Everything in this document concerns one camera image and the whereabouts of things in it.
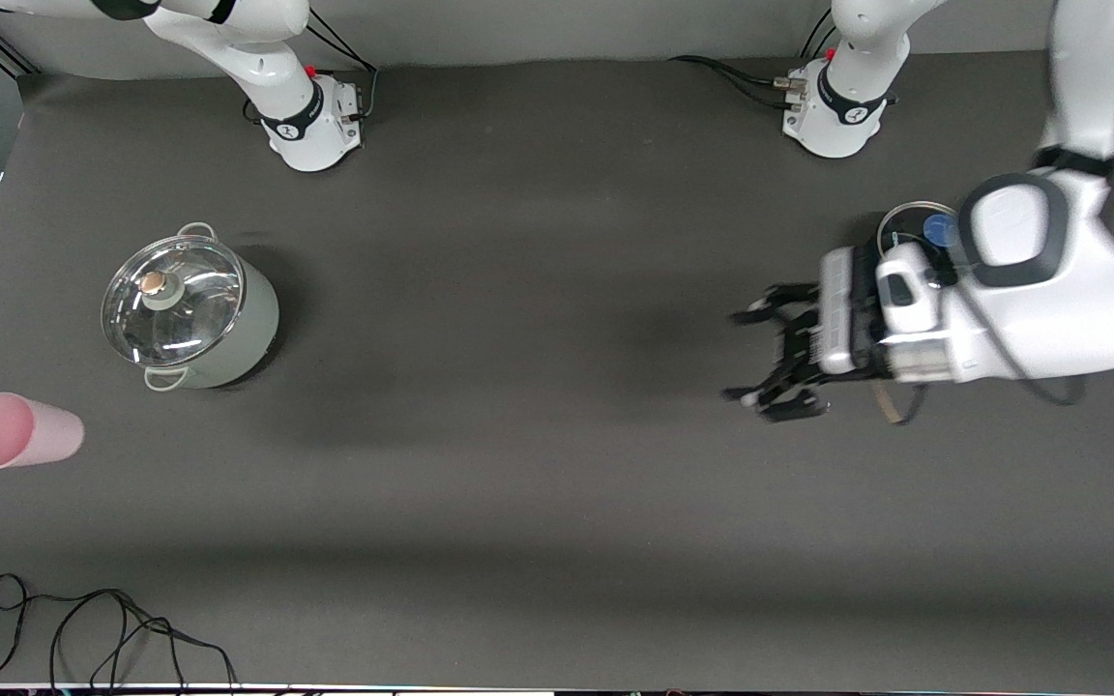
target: blue circle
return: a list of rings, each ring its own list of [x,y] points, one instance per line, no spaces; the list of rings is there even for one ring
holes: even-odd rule
[[[957,220],[945,213],[936,213],[922,222],[922,237],[936,246],[952,246],[957,241]]]

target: white cooking pot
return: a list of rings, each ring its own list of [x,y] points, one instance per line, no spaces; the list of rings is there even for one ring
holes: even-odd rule
[[[101,326],[154,392],[217,386],[265,356],[277,296],[211,226],[187,224],[119,268],[101,301]]]

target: tabletop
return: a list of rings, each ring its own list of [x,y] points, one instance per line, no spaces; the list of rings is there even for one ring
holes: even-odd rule
[[[913,57],[895,89],[830,161],[698,66],[391,69],[363,149],[304,175],[231,80],[26,82],[0,391],[88,437],[0,472],[0,572],[121,587],[244,682],[1114,693],[1114,371],[1071,409],[937,384],[906,429],[863,384],[782,424],[717,398],[773,360],[726,314],[1024,171],[1038,53]],[[101,294],[193,220],[282,330],[242,383],[149,392]],[[1,682],[43,682],[58,616]],[[115,634],[109,605],[75,621],[61,675]],[[155,641],[128,677],[167,665]]]

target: white wall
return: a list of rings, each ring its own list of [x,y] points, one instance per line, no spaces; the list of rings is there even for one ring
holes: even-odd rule
[[[465,66],[538,59],[636,61],[676,53],[791,56],[827,0],[312,0],[379,66]],[[951,0],[911,30],[919,52],[1042,48],[1052,0]],[[130,79],[216,75],[140,22],[0,14],[0,32],[45,70]],[[301,61],[349,65],[311,36]]]

